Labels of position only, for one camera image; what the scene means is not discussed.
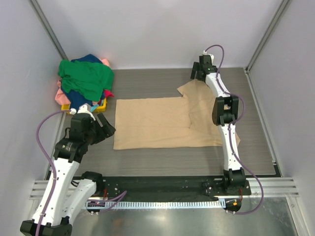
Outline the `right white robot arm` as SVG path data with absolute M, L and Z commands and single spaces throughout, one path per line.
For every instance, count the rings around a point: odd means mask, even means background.
M 228 195 L 241 194 L 246 187 L 243 166 L 237 160 L 236 120 L 239 98 L 231 94 L 224 85 L 218 68 L 213 65 L 214 56 L 203 52 L 199 61 L 194 62 L 191 79 L 203 81 L 215 96 L 212 121 L 219 129 L 222 138 L 224 168 L 221 188 Z

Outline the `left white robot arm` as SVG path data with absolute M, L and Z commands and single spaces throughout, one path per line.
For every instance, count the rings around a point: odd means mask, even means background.
M 73 177 L 87 153 L 88 147 L 114 135 L 115 128 L 104 114 L 95 117 L 89 112 L 75 114 L 64 136 L 55 145 L 52 168 L 42 200 L 32 219 L 22 222 L 20 231 L 25 236 L 69 236 L 80 209 L 91 196 L 104 192 L 100 173 L 84 172 L 78 186 L 68 196 Z

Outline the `beige t shirt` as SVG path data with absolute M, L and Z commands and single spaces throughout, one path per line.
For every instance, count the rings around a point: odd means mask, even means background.
M 177 90 L 179 97 L 117 100 L 114 149 L 221 147 L 211 89 L 192 80 Z

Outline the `yellow plastic bin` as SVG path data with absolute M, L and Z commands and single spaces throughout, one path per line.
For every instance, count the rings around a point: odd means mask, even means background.
M 90 100 L 87 100 L 84 97 L 74 97 L 71 100 L 71 103 L 69 105 L 61 105 L 61 110 L 62 111 L 66 111 L 66 112 L 69 113 L 71 108 L 74 108 L 74 109 L 78 110 L 79 107 L 82 106 L 85 103 L 89 104 L 90 106 L 98 104 L 98 102 L 94 103 L 94 102 L 92 102 Z M 102 101 L 102 103 L 99 105 L 99 107 L 96 110 L 93 111 L 93 113 L 105 112 L 106 111 L 106 106 L 107 106 L 107 99 L 105 98 Z

